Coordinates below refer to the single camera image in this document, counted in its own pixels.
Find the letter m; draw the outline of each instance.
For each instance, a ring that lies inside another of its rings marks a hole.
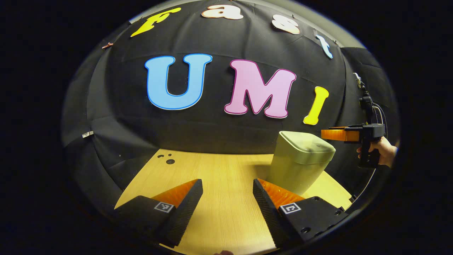
[[[225,105],[224,110],[229,114],[245,114],[248,111],[245,106],[246,94],[254,114],[263,109],[269,98],[272,98],[269,107],[264,114],[271,118],[285,118],[288,116],[286,105],[288,104],[291,84],[296,80],[296,75],[288,70],[277,70],[267,84],[264,84],[258,65],[255,62],[235,59],[230,66],[235,69],[233,95],[231,102]]]

